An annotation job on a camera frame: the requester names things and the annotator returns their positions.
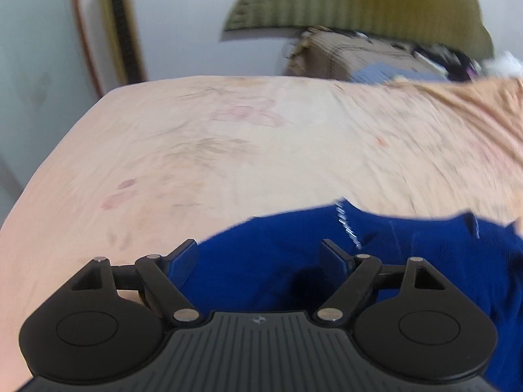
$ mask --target clothing pile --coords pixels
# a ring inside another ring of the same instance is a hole
[[[423,46],[360,32],[309,28],[292,51],[289,70],[298,76],[378,84],[397,78],[470,81],[479,64],[443,45]]]

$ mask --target white wall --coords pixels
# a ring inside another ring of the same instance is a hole
[[[496,54],[510,51],[523,60],[523,0],[479,0],[483,25]]]
[[[97,96],[71,0],[0,0],[0,7],[2,220],[40,163]]]
[[[83,6],[86,1],[96,5],[93,0],[82,0]],[[197,74],[282,74],[287,62],[282,54],[288,51],[295,32],[245,31],[222,35],[235,1],[133,0],[148,79]],[[509,50],[523,59],[523,0],[479,1],[496,53]],[[99,33],[100,26],[96,26],[94,12],[91,7],[87,29],[97,28],[98,35],[90,33],[89,38],[96,51],[100,52],[96,49],[100,46],[101,53],[105,53],[107,44]],[[100,63],[96,61],[95,65],[99,67]]]

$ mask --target stain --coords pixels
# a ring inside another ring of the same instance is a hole
[[[223,78],[225,85],[233,87],[260,87],[265,85],[265,81],[260,78],[252,77],[228,77]]]
[[[40,109],[47,100],[51,83],[52,79],[49,72],[44,73],[36,82],[30,96],[31,102],[35,109]]]
[[[127,233],[126,236],[124,237],[122,244],[120,245],[120,250],[126,250],[131,245],[131,243],[132,243],[131,233]]]
[[[38,286],[38,282],[39,282],[38,280],[33,282],[33,285],[31,287],[31,291],[29,292],[29,296],[27,298],[25,298],[24,307],[22,309],[23,314],[25,314],[25,310],[27,309],[27,306],[29,305],[29,303],[31,302],[31,299],[35,295],[35,292],[36,292],[36,289],[37,289],[37,286]]]
[[[483,163],[494,166],[498,171],[510,174],[513,169],[513,158],[498,146],[483,142],[469,141],[470,148]]]
[[[114,246],[114,244],[116,243],[116,236],[114,235],[114,233],[109,231],[107,233],[107,240],[109,241],[109,245]]]
[[[273,112],[276,103],[263,96],[242,96],[222,100],[224,107],[212,115],[213,121],[248,122],[249,124],[280,127],[286,120]]]
[[[118,189],[122,190],[123,188],[129,188],[131,186],[134,186],[134,184],[137,183],[136,178],[130,178],[129,180],[122,181],[120,184],[118,184]]]
[[[246,153],[246,143],[246,141],[239,143],[237,141],[209,137],[174,145],[171,148],[172,151],[164,157],[171,160],[191,158],[194,162],[207,166],[208,162],[213,161],[216,155],[231,155],[237,158],[239,155]],[[164,184],[166,183],[165,181],[168,182],[171,179],[171,176],[163,176],[161,178]]]
[[[172,204],[172,208],[173,209],[176,209],[176,208],[191,208],[191,207],[195,207],[195,206],[200,206],[200,204],[198,204],[198,203],[173,203]]]
[[[382,139],[381,137],[376,137],[376,142],[378,143],[379,146],[381,147],[388,147],[389,146],[389,143],[387,143],[384,139]]]
[[[103,210],[116,209],[122,203],[135,197],[137,194],[138,192],[120,192],[113,194],[112,196],[106,197],[106,199],[101,204],[101,208]]]

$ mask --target blue fabric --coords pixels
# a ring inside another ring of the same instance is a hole
[[[512,226],[476,221],[471,214],[402,220],[362,212],[346,201],[343,207],[362,250],[338,222],[335,205],[253,218],[199,245],[200,260],[181,291],[204,313],[314,311],[334,291],[319,268],[321,240],[385,264],[422,256],[495,323],[498,347],[487,380],[503,392],[522,391],[523,240]]]
[[[387,65],[383,62],[367,65],[362,69],[357,70],[351,75],[350,81],[362,84],[381,84],[386,81],[390,81],[399,75],[406,79],[417,81],[448,81],[445,77],[436,73],[417,72],[410,69],[401,69],[395,66]]]

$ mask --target pillow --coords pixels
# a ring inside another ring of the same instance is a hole
[[[239,0],[225,30],[313,25],[493,54],[477,0]]]

